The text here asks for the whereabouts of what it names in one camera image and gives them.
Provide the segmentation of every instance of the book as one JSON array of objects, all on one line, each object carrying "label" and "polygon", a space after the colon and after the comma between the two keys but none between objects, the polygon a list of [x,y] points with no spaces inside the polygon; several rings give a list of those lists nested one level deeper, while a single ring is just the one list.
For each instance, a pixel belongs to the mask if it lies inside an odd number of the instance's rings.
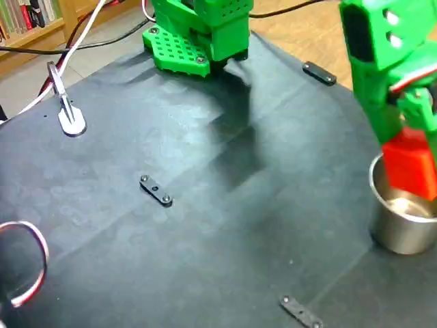
[{"label": "book", "polygon": [[14,7],[12,6],[12,0],[6,0],[6,7],[8,8],[8,12],[12,21],[12,25],[14,26],[14,32],[20,34],[20,25],[18,24],[17,18],[15,16]]},{"label": "book", "polygon": [[11,2],[12,2],[12,7],[14,10],[16,20],[18,21],[18,28],[20,29],[20,32],[23,34],[27,32],[25,19],[23,18],[23,14],[21,13],[21,9],[20,6],[18,5],[18,1],[12,0]]},{"label": "book", "polygon": [[30,0],[30,4],[32,6],[32,11],[31,11],[32,18],[31,19],[34,19],[36,24],[39,27],[45,27],[46,22],[44,21],[44,17],[42,15],[40,4],[38,3],[38,0]]},{"label": "book", "polygon": [[47,11],[46,8],[44,7],[44,2],[42,0],[38,0],[38,5],[40,5],[42,17],[44,18],[44,22],[47,25],[50,22],[50,20],[48,19]]},{"label": "book", "polygon": [[25,0],[18,0],[18,4],[21,9],[21,14],[23,15],[23,18],[25,20],[27,31],[30,31],[32,29],[32,24],[30,23],[30,17],[29,17],[29,13],[27,12]]},{"label": "book", "polygon": [[30,23],[32,25],[32,28],[34,29],[35,27],[38,26],[38,24],[37,21],[35,20],[35,17],[32,16],[32,6],[30,4],[30,0],[25,0],[25,5],[27,9],[27,14],[29,15]]},{"label": "book", "polygon": [[2,16],[5,21],[5,27],[8,29],[8,33],[14,32],[14,26],[9,16],[6,0],[0,0],[0,16]]},{"label": "book", "polygon": [[53,10],[55,11],[56,18],[61,18],[62,13],[61,13],[61,8],[59,6],[58,0],[52,0],[52,6],[53,6]]},{"label": "book", "polygon": [[6,29],[6,24],[3,17],[0,15],[0,37],[3,40],[3,43],[6,42],[6,39],[9,39],[9,32]]},{"label": "book", "polygon": [[42,0],[42,2],[44,3],[44,8],[46,8],[48,19],[50,20],[50,22],[53,22],[56,19],[56,17],[55,17],[55,12],[53,11],[51,1]]}]

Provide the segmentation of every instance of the perforated green plate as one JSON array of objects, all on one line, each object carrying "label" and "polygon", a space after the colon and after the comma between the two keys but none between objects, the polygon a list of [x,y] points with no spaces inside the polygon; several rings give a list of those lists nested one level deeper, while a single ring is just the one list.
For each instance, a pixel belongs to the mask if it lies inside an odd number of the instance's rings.
[{"label": "perforated green plate", "polygon": [[188,38],[169,33],[157,24],[143,33],[143,41],[153,50],[155,64],[161,70],[203,77],[210,73],[207,55]]}]

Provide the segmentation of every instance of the black cloth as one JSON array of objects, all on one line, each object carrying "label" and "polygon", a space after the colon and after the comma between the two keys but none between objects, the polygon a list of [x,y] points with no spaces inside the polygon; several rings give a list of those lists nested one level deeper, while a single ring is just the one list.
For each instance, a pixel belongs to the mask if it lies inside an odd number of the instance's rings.
[{"label": "black cloth", "polygon": [[0,121],[6,121],[8,119],[8,117],[5,114],[5,111],[3,110],[3,108],[0,105]]},{"label": "black cloth", "polygon": [[[56,99],[0,126],[0,220],[34,222],[51,250],[20,327],[301,327],[282,295],[329,327],[435,327],[436,251],[394,256],[369,236],[379,149],[349,90],[253,35],[214,78],[139,53],[68,92],[84,135],[62,133]],[[0,245],[9,290],[38,272],[23,239]]]}]

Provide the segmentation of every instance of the red gripper part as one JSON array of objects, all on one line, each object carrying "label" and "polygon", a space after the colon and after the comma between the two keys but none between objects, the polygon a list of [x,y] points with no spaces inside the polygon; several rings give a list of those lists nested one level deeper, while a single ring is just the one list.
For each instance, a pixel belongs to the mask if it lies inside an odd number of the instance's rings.
[{"label": "red gripper part", "polygon": [[382,153],[392,187],[427,200],[437,197],[436,167],[423,131],[403,128],[382,146]]}]

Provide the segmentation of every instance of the white clamp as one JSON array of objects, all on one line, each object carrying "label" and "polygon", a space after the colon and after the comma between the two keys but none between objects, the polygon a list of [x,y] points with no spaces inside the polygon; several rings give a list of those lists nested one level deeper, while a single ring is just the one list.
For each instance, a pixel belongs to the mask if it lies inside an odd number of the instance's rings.
[{"label": "white clamp", "polygon": [[53,82],[53,90],[61,101],[61,111],[58,114],[58,118],[62,130],[69,137],[77,137],[87,129],[87,123],[83,118],[82,111],[71,105],[55,63],[50,61],[47,63],[47,68],[48,75]]}]

